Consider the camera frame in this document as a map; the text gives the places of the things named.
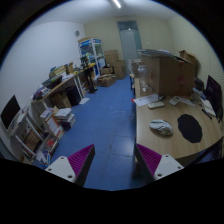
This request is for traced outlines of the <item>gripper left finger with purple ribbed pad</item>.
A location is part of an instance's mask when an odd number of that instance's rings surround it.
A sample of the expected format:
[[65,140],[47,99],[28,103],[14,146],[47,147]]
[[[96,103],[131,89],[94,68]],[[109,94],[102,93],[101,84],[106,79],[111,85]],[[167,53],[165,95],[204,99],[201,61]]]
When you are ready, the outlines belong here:
[[95,146],[91,144],[68,157],[60,156],[46,171],[83,187],[94,156]]

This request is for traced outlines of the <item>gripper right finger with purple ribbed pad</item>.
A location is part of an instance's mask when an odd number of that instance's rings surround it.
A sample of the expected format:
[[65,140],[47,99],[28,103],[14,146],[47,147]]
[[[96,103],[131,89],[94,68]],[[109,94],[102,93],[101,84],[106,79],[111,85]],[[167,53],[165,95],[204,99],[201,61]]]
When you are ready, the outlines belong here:
[[134,155],[137,159],[137,169],[147,183],[183,169],[183,166],[169,154],[160,155],[138,143],[135,144]]

